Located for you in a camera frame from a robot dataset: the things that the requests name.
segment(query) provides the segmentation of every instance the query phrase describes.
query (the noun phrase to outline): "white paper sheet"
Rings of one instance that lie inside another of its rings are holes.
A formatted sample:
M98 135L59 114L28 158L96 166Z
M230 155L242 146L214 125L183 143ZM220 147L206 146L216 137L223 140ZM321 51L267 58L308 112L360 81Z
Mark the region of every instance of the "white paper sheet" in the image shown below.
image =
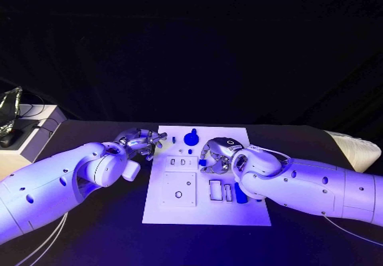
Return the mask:
M187 146L183 137L197 130L200 141L196 146ZM167 140L162 141L162 148L155 149L148 195L145 198L145 209L142 223L160 224L221 224L236 226L270 226L265 201L256 202L247 198L247 203L239 204L234 197L233 174L229 171L223 175L200 173L200 170L165 169L167 156L200 156L206 142L214 137L230 137L236 139L244 147L249 145L244 128L237 127L191 127L191 126L160 126L158 132L167 132ZM207 165L214 163L210 153L207 153ZM164 172L196 173L196 207L172 207L161 204L161 187ZM221 192L224 195L224 185L230 184L233 201L214 202L210 200L208 180L221 181Z

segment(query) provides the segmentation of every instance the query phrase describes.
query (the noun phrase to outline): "blue object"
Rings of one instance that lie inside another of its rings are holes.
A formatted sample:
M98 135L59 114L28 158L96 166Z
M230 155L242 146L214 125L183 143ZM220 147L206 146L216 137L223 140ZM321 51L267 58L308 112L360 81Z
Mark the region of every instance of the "blue object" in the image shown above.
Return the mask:
M237 203L240 203L240 204L246 203L247 202L247 196L243 193L243 191L240 190L237 183L233 184L233 188L234 188L234 195L237 198Z
M191 133L185 134L183 141L185 142L185 145L194 146L197 144L198 140L200 140L200 138L197 137L197 130L193 129Z
M206 160L200 160L198 164L200 164L201 166L206 166Z

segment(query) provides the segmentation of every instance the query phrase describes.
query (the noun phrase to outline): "black curtain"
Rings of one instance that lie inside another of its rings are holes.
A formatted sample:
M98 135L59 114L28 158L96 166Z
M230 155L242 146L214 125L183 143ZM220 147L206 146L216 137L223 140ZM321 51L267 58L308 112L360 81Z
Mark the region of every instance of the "black curtain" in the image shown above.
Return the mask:
M306 124L383 139L378 2L21 1L1 10L0 79L72 118Z

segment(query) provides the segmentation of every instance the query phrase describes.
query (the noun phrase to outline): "dark table surface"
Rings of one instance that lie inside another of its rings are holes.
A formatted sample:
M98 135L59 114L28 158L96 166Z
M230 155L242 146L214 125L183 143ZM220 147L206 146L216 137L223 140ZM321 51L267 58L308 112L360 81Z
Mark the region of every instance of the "dark table surface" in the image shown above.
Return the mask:
M67 120L60 124L37 160L88 142L113 140L118 133L131 127L157 131L158 125ZM194 126L244 127L253 145L291 157L351 169L332 138L312 127ZM142 224L151 162L144 157L135 157L135 161L141 164L135 181L126 182L119 178L109 188L96 190L69 212L56 243L36 265L383 264L383 247L344 233L322 217L279 206L269 199L270 227ZM354 233L383 242L383 228L378 226L347 219L332 221ZM14 265L28 255L57 222L0 246L0 265Z

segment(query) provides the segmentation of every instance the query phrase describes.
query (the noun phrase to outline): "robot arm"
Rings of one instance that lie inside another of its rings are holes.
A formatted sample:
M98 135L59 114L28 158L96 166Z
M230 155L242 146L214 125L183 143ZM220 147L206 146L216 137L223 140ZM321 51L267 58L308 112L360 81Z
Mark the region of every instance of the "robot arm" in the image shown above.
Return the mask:
M165 133L132 129L113 142L88 143L16 171L0 182L0 244L56 220L100 187L132 181L136 153L151 160Z
M267 197L305 213L383 226L381 176L291 158L253 145L230 151L233 141L227 138L210 140L210 153L219 154L213 156L216 161L231 165L234 181L250 198L260 200ZM283 159L279 160L273 154L282 155ZM204 167L201 171L220 173L219 165Z

